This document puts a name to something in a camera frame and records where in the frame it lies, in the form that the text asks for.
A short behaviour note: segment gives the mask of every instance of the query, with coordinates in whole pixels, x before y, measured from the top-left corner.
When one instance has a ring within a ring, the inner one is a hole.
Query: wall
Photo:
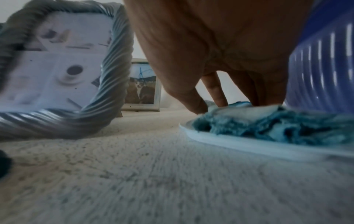
[[[0,0],[0,22],[5,22],[6,19],[19,10],[28,0]],[[122,3],[122,0],[98,0],[99,2],[118,2]],[[146,58],[145,54],[142,52],[141,47],[135,38],[134,42],[134,51],[133,58]],[[230,77],[224,72],[218,72],[220,81],[222,84],[222,88],[225,92],[226,98],[229,103],[234,103],[236,101],[244,101],[247,98],[241,93],[241,91],[236,87],[236,85],[232,82]],[[202,98],[206,100],[212,100],[210,94],[207,89],[203,85],[203,83],[199,82],[197,85],[197,90]],[[161,94],[161,107],[162,108],[181,108],[183,107],[178,101],[169,96],[164,90],[162,90]]]

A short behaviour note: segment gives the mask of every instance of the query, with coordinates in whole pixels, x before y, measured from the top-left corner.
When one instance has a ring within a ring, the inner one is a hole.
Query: blue cloth
[[[252,137],[298,145],[335,145],[354,142],[354,117],[290,110],[280,105],[253,107],[237,102],[209,112],[192,123],[197,131]]]

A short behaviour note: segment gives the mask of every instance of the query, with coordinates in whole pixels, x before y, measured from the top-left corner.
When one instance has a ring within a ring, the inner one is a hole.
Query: white dish
[[[187,136],[195,141],[251,152],[292,161],[320,161],[329,156],[354,157],[354,145],[341,145],[335,147],[311,147],[304,145],[271,142],[253,138],[235,137],[229,135],[215,135],[209,132],[196,131],[192,121],[180,124],[180,128]]]

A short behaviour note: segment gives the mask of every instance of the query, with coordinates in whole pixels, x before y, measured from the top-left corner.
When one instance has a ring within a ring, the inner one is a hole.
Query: purple container
[[[354,0],[313,11],[289,58],[288,106],[354,114],[353,25]]]

